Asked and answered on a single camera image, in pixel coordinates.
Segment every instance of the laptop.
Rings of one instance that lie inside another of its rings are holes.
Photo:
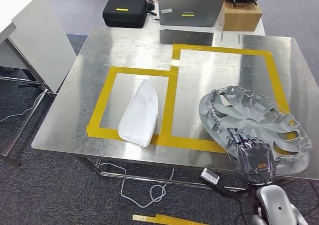
[[[213,27],[224,0],[158,0],[161,25]]]

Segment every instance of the cardboard box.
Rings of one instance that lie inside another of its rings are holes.
[[[222,8],[225,12],[224,31],[255,31],[262,14],[259,4],[253,3],[242,8],[233,7],[232,3],[225,1]]]

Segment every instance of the black case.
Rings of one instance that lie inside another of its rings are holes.
[[[146,0],[109,0],[103,15],[109,27],[143,28],[147,7]]]

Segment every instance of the metal table frame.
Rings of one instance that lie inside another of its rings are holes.
[[[8,80],[8,81],[13,81],[13,82],[20,82],[20,83],[27,83],[30,85],[36,85],[39,89],[43,90],[45,93],[43,93],[39,99],[35,104],[33,109],[23,121],[23,123],[19,128],[14,138],[8,145],[3,153],[0,153],[0,160],[3,160],[5,162],[14,165],[14,166],[20,166],[20,162],[17,159],[14,159],[9,157],[10,153],[14,147],[14,145],[18,141],[23,131],[26,127],[26,125],[29,122],[29,120],[33,116],[35,110],[38,107],[38,105],[41,102],[41,100],[44,97],[46,93],[48,93],[50,96],[54,97],[55,94],[52,92],[50,87],[48,87],[38,73],[37,73],[26,57],[24,57],[12,40],[10,38],[5,39],[8,45],[9,45],[17,57],[19,57],[35,79],[34,80],[28,80],[28,79],[20,79],[20,78],[12,78],[12,77],[4,77],[0,76],[1,80]]]
[[[109,178],[118,178],[118,179],[129,179],[129,180],[136,180],[136,181],[143,181],[143,182],[155,182],[159,184],[167,184],[167,185],[176,185],[176,186],[184,186],[184,187],[192,187],[192,188],[200,188],[200,189],[210,189],[207,185],[201,183],[193,183],[193,182],[186,182],[186,181],[177,181],[177,180],[169,180],[169,179],[155,179],[150,177],[142,177],[136,175],[127,175],[127,174],[118,174],[118,173],[109,173],[101,171],[100,164],[101,159],[97,159],[95,164],[84,157],[76,157],[78,161],[91,170],[94,174],[99,177],[109,177]],[[278,179],[275,182],[275,184],[278,186],[284,186],[286,184],[293,182],[292,180],[284,180]],[[229,189],[233,192],[240,192],[245,191],[245,188],[237,188],[237,187],[229,187],[224,186],[225,189]]]

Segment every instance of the white plastic part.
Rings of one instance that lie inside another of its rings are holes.
[[[147,147],[154,133],[158,113],[158,94],[145,79],[124,114],[118,126],[118,135],[128,142]]]

